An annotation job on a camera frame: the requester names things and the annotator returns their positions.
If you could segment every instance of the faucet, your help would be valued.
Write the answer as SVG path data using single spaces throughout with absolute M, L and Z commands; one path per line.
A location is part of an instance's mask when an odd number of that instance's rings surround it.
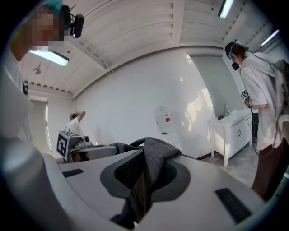
M 224 105 L 224 116 L 230 115 L 230 108 L 227 104 Z

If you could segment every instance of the black pad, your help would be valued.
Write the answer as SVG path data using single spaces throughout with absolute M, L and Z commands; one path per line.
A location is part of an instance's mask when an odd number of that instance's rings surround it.
M 80 168 L 74 169 L 74 170 L 70 170 L 70 171 L 64 171 L 62 174 L 63 176 L 66 177 L 70 177 L 70 176 L 74 176 L 80 173 L 83 173 L 84 171 Z
M 227 188 L 219 189 L 215 191 L 215 193 L 237 224 L 251 215 L 251 212 L 242 204 L 231 190 Z

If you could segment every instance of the gray floor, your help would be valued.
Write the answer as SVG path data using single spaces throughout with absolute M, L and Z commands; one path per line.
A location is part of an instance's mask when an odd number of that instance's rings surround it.
M 229 158 L 227 167 L 223 166 L 224 157 L 217 152 L 215 152 L 214 158 L 208 157 L 202 161 L 218 166 L 237 180 L 251 187 L 257 171 L 258 156 L 254 151 L 253 144 L 252 146 L 247 144 L 238 153 Z

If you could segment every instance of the black camera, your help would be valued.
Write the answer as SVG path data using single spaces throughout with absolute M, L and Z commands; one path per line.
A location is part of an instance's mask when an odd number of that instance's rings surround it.
M 232 67 L 234 70 L 238 70 L 240 66 L 239 66 L 239 64 L 233 62 Z
M 84 24 L 84 16 L 82 14 L 77 14 L 76 16 L 70 13 L 69 6 L 63 5 L 61 7 L 61 14 L 64 18 L 65 30 L 69 30 L 70 34 L 75 38 L 79 38 L 81 36 L 82 27 Z

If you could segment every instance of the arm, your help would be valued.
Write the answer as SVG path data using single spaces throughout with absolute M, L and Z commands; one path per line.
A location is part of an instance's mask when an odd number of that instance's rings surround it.
M 85 111 L 77 111 L 78 116 L 76 117 L 78 122 L 80 122 L 85 116 Z
M 266 108 L 268 106 L 268 104 L 253 105 L 252 99 L 250 99 L 250 97 L 245 99 L 244 103 L 246 104 L 247 107 L 249 107 L 249 108 L 252 107 L 253 109 L 261 109 L 261 108 Z

